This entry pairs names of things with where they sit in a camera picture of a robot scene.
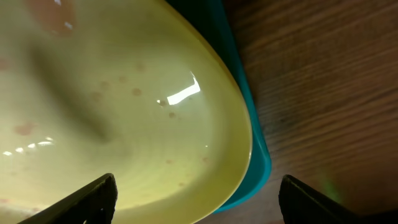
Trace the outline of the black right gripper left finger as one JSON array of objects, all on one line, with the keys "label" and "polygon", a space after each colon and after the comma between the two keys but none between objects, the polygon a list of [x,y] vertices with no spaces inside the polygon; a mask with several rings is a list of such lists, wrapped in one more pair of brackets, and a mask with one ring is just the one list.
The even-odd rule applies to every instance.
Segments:
[{"label": "black right gripper left finger", "polygon": [[117,199],[116,180],[107,173],[20,224],[111,224]]}]

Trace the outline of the yellow round plate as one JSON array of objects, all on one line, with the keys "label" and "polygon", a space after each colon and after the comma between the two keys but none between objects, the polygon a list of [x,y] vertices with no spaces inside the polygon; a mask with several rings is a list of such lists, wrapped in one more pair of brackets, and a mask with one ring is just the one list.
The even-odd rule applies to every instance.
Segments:
[{"label": "yellow round plate", "polygon": [[111,173],[114,223],[195,223],[248,170],[226,65],[165,1],[1,2],[1,222]]}]

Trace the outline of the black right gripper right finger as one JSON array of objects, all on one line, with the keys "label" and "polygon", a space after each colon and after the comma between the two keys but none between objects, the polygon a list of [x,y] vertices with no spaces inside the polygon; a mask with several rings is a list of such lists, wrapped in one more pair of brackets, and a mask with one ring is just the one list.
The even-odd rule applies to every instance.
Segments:
[{"label": "black right gripper right finger", "polygon": [[360,223],[360,218],[342,205],[292,175],[283,176],[279,206],[285,224]]}]

